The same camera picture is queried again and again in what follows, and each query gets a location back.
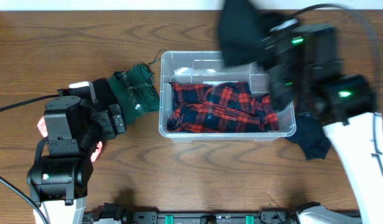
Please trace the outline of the pink printed t-shirt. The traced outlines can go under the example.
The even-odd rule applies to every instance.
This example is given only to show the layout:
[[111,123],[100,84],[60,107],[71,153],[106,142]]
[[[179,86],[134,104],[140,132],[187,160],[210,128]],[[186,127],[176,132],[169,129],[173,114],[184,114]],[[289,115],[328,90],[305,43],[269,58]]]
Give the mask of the pink printed t-shirt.
[[[37,123],[37,127],[38,127],[41,135],[44,138],[48,136],[48,131],[47,131],[47,127],[46,127],[46,124],[45,124],[44,117],[41,117],[39,119],[39,122]],[[103,142],[100,141],[99,143],[97,143],[96,149],[95,149],[94,153],[92,153],[92,155],[91,155],[91,161],[92,162],[95,162],[97,160],[97,158],[101,154],[102,149],[103,149]]]

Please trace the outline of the dark navy garment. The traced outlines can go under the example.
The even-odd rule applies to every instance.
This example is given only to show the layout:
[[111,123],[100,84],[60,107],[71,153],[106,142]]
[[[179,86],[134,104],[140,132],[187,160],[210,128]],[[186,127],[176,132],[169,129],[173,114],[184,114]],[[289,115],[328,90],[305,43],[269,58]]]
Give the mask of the dark navy garment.
[[321,123],[310,115],[299,115],[295,121],[297,130],[286,140],[298,144],[306,160],[325,159],[331,142],[325,136]]

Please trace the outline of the red plaid flannel shirt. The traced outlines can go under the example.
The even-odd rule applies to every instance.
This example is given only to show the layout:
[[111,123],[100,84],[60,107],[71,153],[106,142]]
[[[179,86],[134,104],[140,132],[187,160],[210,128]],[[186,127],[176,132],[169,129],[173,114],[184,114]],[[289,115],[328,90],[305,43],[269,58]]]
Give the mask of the red plaid flannel shirt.
[[167,130],[183,133],[264,133],[278,131],[270,95],[252,97],[248,82],[170,84],[173,113]]

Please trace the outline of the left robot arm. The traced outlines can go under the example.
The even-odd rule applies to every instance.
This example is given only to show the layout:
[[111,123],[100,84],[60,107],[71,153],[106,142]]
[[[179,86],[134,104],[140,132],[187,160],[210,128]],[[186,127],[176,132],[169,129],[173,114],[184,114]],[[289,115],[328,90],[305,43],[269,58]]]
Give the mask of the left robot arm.
[[98,111],[78,96],[61,96],[45,106],[48,135],[37,145],[27,174],[35,214],[45,223],[81,223],[86,208],[91,156],[100,141],[126,132],[118,104]]

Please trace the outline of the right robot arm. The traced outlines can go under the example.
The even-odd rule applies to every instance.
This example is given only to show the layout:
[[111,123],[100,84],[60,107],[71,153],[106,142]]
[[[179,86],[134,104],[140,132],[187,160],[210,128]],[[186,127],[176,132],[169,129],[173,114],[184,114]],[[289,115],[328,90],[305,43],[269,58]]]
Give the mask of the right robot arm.
[[299,223],[383,223],[383,118],[379,89],[362,75],[343,75],[336,30],[329,24],[302,25],[296,14],[264,17],[270,55],[273,107],[294,97],[319,119],[334,147],[358,203],[349,217],[311,205],[296,213]]

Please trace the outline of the black taped folded garment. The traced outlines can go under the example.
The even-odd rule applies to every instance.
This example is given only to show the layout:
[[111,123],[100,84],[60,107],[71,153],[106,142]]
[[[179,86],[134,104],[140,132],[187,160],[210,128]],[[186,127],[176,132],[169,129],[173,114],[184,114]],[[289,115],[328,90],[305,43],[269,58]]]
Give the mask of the black taped folded garment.
[[92,82],[97,100],[96,110],[102,112],[109,110],[110,105],[117,104],[118,101],[111,90],[108,80],[100,78]]

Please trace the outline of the green folded garment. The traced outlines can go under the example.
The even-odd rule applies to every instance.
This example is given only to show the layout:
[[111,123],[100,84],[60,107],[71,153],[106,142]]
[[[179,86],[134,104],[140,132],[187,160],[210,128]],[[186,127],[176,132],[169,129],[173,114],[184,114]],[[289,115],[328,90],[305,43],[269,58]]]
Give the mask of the green folded garment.
[[153,61],[138,63],[128,71],[116,71],[108,79],[108,85],[116,97],[126,124],[132,124],[138,117],[159,110],[160,98],[154,87],[154,74],[150,66],[159,62],[160,49]]

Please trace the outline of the clear plastic storage bin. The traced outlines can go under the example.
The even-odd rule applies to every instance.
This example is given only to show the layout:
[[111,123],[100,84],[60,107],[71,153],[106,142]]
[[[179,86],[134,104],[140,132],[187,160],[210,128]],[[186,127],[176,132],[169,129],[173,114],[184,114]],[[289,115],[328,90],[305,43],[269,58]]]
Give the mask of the clear plastic storage bin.
[[263,133],[188,133],[171,131],[168,121],[175,111],[171,83],[219,85],[247,82],[253,98],[269,92],[269,76],[254,63],[225,67],[220,51],[167,51],[161,56],[159,132],[172,141],[274,141],[295,134],[297,124],[293,103],[277,111],[278,131]]

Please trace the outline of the black mounting rail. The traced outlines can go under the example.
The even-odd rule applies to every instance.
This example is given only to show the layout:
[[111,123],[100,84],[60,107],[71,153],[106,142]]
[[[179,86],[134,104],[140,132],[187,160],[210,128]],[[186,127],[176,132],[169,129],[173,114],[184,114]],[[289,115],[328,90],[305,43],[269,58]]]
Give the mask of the black mounting rail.
[[362,223],[358,212],[337,213],[320,203],[311,202],[289,212],[280,208],[264,208],[256,212],[159,212],[132,211],[106,203],[83,215],[82,224],[304,224]]

